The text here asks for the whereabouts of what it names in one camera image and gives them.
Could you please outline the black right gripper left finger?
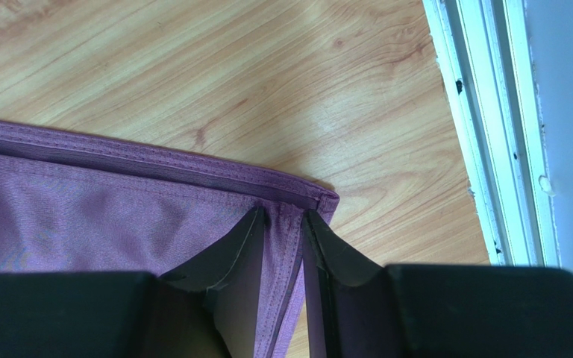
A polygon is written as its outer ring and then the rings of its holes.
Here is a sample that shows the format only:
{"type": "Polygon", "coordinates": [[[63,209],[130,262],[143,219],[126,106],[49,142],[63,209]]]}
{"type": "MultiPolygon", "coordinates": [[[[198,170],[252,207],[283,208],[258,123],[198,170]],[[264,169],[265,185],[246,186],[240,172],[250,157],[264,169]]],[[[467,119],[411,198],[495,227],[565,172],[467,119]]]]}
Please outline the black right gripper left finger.
{"type": "Polygon", "coordinates": [[[252,357],[266,211],[157,276],[0,274],[0,357],[252,357]]]}

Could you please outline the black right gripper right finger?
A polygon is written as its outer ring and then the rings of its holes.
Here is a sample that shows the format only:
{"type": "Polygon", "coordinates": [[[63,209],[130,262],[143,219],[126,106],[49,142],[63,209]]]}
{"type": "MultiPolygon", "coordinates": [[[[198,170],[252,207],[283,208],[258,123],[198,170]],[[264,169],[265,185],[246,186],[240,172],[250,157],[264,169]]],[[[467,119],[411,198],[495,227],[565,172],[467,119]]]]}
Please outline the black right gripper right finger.
{"type": "Polygon", "coordinates": [[[573,274],[379,266],[315,211],[302,219],[312,357],[573,357],[573,274]]]}

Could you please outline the purple cloth napkin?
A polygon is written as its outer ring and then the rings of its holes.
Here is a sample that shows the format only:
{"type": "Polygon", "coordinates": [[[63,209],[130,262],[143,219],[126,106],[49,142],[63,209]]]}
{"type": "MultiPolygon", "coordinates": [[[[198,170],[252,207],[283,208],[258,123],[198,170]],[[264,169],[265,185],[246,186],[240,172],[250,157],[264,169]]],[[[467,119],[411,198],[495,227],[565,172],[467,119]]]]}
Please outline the purple cloth napkin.
{"type": "Polygon", "coordinates": [[[253,357],[283,357],[304,302],[301,221],[339,196],[283,172],[0,121],[0,272],[172,270],[266,210],[253,357]]]}

